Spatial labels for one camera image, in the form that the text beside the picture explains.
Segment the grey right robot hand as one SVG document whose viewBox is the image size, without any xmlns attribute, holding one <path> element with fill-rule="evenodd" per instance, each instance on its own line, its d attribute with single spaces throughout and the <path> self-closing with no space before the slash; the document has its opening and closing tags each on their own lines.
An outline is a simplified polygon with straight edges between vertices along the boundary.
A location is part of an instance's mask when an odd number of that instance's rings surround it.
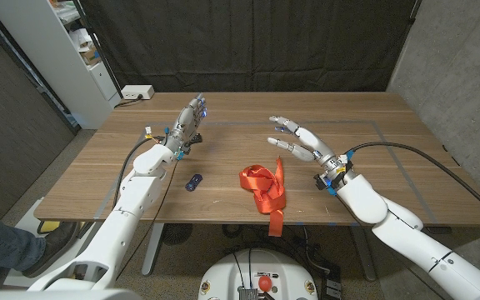
<svg viewBox="0 0 480 300">
<path fill-rule="evenodd" d="M 314 132 L 301 127 L 291 119 L 281 116 L 271 116 L 271 122 L 277 124 L 276 130 L 293 135 L 301 145 L 293 142 L 285 142 L 281 139 L 269 137 L 267 141 L 284 150 L 289 151 L 295 158 L 304 162 L 317 162 L 324 168 L 325 178 L 334 180 L 338 175 L 344 175 L 347 170 L 347 160 L 342 160 L 335 152 Z"/>
</svg>

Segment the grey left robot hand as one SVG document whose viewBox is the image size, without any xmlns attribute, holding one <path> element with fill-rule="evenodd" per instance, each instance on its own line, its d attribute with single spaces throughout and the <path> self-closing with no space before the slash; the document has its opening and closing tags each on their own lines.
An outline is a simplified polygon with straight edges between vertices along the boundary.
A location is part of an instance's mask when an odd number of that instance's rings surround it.
<svg viewBox="0 0 480 300">
<path fill-rule="evenodd" d="M 166 136 L 164 146 L 174 153 L 187 151 L 198 134 L 198 127 L 207 116 L 206 100 L 200 92 L 178 115 L 172 129 Z"/>
</svg>

